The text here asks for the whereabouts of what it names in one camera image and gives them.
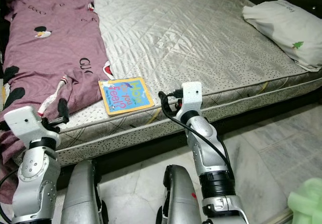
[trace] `marble floor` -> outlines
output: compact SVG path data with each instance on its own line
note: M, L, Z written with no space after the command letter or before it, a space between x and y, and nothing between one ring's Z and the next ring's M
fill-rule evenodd
M322 105L246 126L224 136L250 223L266 223L287 208L287 197L302 182L322 178ZM106 174L101 182L111 224L155 223L164 194L167 165L184 166L201 201L201 190L188 147L156 156ZM53 223L59 223L65 190L56 202Z

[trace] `quilted mattress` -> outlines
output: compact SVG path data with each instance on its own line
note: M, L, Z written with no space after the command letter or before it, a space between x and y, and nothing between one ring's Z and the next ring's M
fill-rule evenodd
M108 117L103 102L62 125L62 165L180 131L160 113L157 93L203 84L203 114L215 121L322 86L246 23L247 0L95 0L115 78L141 76L155 107Z

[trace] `purple blanket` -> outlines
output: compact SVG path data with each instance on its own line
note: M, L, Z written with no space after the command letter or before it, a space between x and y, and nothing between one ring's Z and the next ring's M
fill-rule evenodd
M11 13L10 39L4 62L4 83L11 86L3 115L32 105L37 110L55 93L60 79L65 84L43 115L58 116L60 98L68 101L70 113L101 99L98 80L108 79L103 66L108 61L99 18L93 0L15 0ZM0 134L1 174L13 168L11 157L23 144L10 131ZM0 192L0 201L10 203L14 180Z

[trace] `pillowcase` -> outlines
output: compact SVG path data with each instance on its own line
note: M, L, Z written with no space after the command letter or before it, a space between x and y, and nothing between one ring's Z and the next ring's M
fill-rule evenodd
M308 71L322 68L322 20L284 0L245 6L244 19Z

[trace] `book cover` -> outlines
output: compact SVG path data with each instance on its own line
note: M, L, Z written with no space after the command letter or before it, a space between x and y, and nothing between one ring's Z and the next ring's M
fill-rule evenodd
M141 110L154 106L143 78L99 81L108 115Z

